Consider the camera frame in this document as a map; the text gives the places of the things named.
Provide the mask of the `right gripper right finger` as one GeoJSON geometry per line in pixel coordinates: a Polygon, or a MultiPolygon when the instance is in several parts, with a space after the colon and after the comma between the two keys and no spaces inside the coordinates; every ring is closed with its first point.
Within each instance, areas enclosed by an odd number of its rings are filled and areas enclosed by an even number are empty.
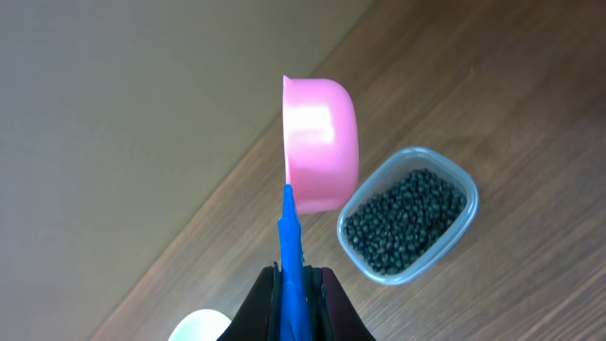
{"type": "Polygon", "coordinates": [[[328,267],[304,267],[312,341],[375,341],[328,267]]]}

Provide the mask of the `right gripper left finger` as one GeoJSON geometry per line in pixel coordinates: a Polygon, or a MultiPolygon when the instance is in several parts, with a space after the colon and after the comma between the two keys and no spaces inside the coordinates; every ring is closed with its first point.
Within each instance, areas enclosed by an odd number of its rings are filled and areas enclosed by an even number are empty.
{"type": "Polygon", "coordinates": [[[227,329],[218,341],[279,339],[279,270],[263,268],[227,329]]]}

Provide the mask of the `pink scoop with blue handle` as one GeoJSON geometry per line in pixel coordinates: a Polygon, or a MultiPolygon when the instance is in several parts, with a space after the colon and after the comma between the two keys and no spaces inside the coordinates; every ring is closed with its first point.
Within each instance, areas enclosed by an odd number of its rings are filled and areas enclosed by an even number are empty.
{"type": "Polygon", "coordinates": [[[299,214],[336,209],[358,180],[359,143],[348,91],[328,79],[282,81],[285,163],[282,216],[277,223],[281,257],[279,338],[312,336],[304,292],[299,214]]]}

